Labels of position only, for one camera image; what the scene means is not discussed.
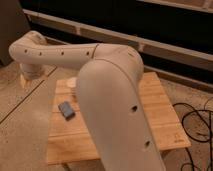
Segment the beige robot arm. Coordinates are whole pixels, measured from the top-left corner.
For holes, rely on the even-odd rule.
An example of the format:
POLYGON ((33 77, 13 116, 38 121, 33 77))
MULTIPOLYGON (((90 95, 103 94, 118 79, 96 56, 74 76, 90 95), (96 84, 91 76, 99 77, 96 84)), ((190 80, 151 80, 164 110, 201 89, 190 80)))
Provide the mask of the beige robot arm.
POLYGON ((106 171, 166 171, 139 95, 140 54, 122 44, 49 45, 30 31, 9 46, 29 80, 44 65, 78 71, 80 112, 106 171))

